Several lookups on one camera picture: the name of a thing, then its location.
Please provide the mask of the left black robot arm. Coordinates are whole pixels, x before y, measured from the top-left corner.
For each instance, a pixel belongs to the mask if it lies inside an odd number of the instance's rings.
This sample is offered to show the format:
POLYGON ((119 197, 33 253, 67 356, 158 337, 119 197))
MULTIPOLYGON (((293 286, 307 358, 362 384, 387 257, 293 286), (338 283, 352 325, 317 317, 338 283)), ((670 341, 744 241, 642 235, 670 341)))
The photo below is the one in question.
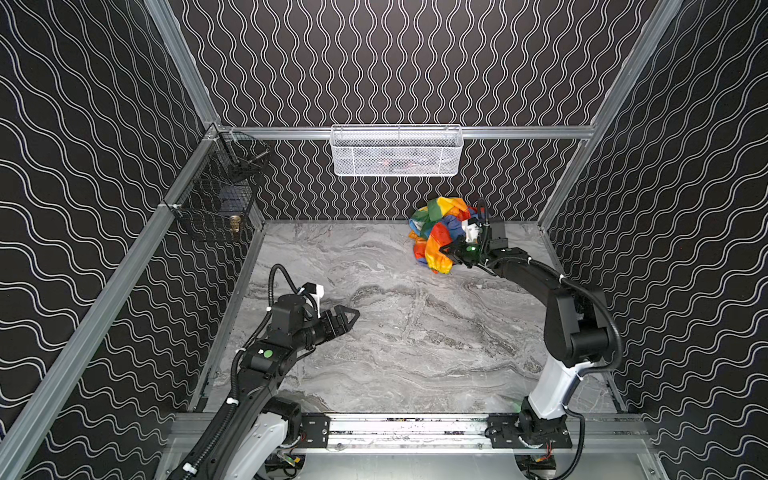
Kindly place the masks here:
POLYGON ((360 311, 320 309, 322 288, 297 286, 281 264, 271 267, 267 309, 230 367, 229 392, 170 479, 262 479, 264 463, 302 440, 301 407, 278 390, 296 363, 349 333, 360 311))

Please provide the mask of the rainbow striped jacket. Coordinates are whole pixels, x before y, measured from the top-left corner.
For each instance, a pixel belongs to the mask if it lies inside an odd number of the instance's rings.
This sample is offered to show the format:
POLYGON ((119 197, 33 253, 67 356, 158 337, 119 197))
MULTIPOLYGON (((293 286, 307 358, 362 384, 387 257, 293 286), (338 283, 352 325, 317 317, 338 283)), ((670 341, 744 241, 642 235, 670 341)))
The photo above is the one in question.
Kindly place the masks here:
POLYGON ((440 247, 457 239, 464 240, 463 221, 486 223, 486 217, 487 209, 483 204, 472 206, 458 197, 429 200, 409 219, 414 258, 434 273, 449 274, 456 260, 441 253, 440 247))

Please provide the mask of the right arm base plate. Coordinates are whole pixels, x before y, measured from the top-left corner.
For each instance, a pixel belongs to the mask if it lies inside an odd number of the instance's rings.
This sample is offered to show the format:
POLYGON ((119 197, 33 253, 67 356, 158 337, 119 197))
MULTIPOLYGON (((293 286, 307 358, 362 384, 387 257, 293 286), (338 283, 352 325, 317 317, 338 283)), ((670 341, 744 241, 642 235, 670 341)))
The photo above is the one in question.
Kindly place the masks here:
POLYGON ((484 436, 493 449, 569 449, 573 446, 565 415, 539 419, 528 414, 493 414, 487 418, 484 436))

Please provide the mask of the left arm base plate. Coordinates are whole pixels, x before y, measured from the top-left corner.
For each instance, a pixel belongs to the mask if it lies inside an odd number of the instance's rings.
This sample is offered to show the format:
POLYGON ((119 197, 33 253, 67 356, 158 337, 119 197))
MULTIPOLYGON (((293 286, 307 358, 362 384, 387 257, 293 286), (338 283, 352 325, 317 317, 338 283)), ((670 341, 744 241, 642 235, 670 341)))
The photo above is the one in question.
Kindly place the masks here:
POLYGON ((287 433, 280 448, 320 449, 328 446, 331 418, 321 413, 302 413, 285 421, 287 433))

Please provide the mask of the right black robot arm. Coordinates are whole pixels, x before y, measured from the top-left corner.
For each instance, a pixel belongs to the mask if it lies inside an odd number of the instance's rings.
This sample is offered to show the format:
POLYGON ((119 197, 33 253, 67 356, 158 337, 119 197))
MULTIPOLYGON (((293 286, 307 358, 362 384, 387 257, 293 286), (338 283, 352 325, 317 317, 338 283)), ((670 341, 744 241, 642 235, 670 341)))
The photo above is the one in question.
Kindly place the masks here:
POLYGON ((472 222, 468 233, 439 251, 455 264, 517 284, 544 305, 547 360, 511 430, 532 447, 564 435, 567 418, 576 415, 569 403, 583 377, 613 371, 624 362, 621 334, 603 294, 511 247, 491 223, 472 222))

